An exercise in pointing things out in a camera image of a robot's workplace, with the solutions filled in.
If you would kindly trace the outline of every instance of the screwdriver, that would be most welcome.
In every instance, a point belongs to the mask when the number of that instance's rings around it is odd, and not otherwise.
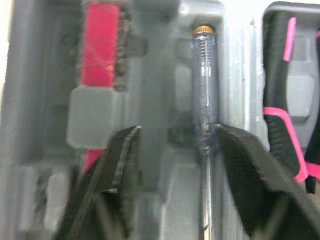
[[[201,229],[203,240],[213,239],[212,160],[216,154],[218,75],[216,36],[208,25],[192,33],[192,118],[196,147],[201,157]]]

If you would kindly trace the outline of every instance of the clear plastic screwdriver handle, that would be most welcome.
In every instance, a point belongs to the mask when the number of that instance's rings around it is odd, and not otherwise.
[[[207,29],[192,36],[192,113],[201,151],[213,147],[218,119],[216,37],[212,28]]]

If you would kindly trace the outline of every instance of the pink stripe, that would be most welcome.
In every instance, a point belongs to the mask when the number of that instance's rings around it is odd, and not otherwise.
[[[304,155],[301,151],[300,143],[299,143],[294,125],[291,121],[291,117],[289,116],[289,114],[285,110],[277,108],[277,107],[266,106],[263,108],[263,113],[265,115],[277,116],[283,120],[285,127],[289,133],[290,138],[291,138],[291,141],[292,141],[292,144],[293,144],[293,147],[294,147],[294,150],[295,150],[295,153],[297,155],[299,165],[300,165],[300,170],[299,170],[298,174],[295,176],[295,180],[297,183],[304,181],[308,176],[306,162],[305,162]]]
[[[283,60],[287,62],[290,61],[292,49],[294,48],[295,33],[296,33],[296,18],[292,17],[288,22],[288,30],[286,33],[285,49],[283,54]]]
[[[86,13],[81,84],[112,88],[120,7],[117,4],[92,2]],[[83,173],[96,162],[103,149],[88,149]]]
[[[95,164],[103,151],[103,149],[88,149],[86,151],[83,174],[85,174]]]
[[[309,175],[320,180],[320,165],[311,162],[306,162],[305,164]]]

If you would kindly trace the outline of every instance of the brass cap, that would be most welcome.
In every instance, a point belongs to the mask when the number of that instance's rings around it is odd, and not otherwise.
[[[195,34],[198,34],[198,33],[210,33],[210,34],[213,34],[214,30],[210,26],[200,25],[193,31],[192,36],[195,35]]]

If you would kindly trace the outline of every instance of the tool case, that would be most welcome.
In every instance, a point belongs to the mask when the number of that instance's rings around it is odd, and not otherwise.
[[[128,14],[125,72],[111,87],[81,77],[92,3],[119,5]],[[219,122],[252,133],[269,150],[264,26],[268,15],[279,11],[296,17],[286,100],[305,153],[320,107],[315,41],[320,5],[311,0],[15,0],[1,108],[0,239],[54,239],[88,154],[96,158],[116,132],[131,126],[141,126],[141,133],[140,186],[129,239],[199,239],[192,31],[205,23],[217,34]],[[113,23],[104,21],[111,29]],[[212,169],[214,239],[249,239],[221,153]]]

